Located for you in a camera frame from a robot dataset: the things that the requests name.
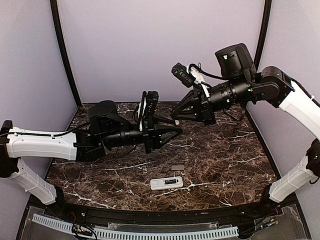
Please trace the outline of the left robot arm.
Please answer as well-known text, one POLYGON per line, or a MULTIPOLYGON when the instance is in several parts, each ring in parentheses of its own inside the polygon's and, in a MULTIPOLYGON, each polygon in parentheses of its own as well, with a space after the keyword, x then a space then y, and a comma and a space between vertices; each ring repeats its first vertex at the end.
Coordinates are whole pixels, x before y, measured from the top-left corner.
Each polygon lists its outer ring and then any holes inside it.
POLYGON ((44 205, 51 205, 58 217, 67 218, 71 208, 64 202, 63 191, 42 179, 22 158, 93 162, 105 156, 105 150, 139 144, 150 153, 183 132, 177 120, 155 115, 156 106, 153 100, 142 102, 137 122, 131 123, 118 114, 115 102, 105 100, 88 109, 88 122, 64 132, 21 129, 5 120, 0 129, 0 176, 15 181, 44 205))

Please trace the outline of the white remote control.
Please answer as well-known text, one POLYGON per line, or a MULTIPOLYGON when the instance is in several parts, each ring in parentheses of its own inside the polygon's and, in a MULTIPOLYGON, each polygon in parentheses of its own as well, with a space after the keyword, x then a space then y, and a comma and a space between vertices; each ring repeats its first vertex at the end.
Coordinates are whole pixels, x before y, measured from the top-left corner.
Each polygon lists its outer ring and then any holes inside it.
POLYGON ((181 176, 176 177, 165 177, 165 178, 157 178, 150 180, 150 188, 153 191, 160 191, 160 190, 168 190, 168 189, 177 189, 183 187, 183 179, 181 176), (165 184, 164 180, 172 180, 176 179, 176 184, 165 184))

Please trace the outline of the grey battery cover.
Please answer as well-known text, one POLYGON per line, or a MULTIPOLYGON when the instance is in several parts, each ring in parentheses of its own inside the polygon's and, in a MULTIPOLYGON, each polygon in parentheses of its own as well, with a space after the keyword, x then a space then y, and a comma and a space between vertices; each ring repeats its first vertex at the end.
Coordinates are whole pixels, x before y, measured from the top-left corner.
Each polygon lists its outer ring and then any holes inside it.
POLYGON ((172 171, 183 171, 185 169, 184 165, 172 165, 171 170, 172 171))

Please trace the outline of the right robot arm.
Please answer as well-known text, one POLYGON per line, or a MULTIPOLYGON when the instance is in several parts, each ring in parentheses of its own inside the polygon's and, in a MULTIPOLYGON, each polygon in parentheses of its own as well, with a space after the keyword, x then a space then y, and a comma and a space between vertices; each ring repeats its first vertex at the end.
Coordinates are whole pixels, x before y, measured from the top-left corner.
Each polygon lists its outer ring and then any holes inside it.
POLYGON ((220 66, 220 84, 205 82, 207 73, 199 65, 177 63, 172 74, 190 89, 171 112, 175 120, 216 123, 215 113, 235 104, 266 101, 288 113, 315 137, 302 160, 285 176, 267 186, 255 213, 266 217, 290 194, 306 183, 314 184, 320 177, 320 105, 303 86, 275 66, 257 72, 247 46, 231 45, 215 53, 220 66))

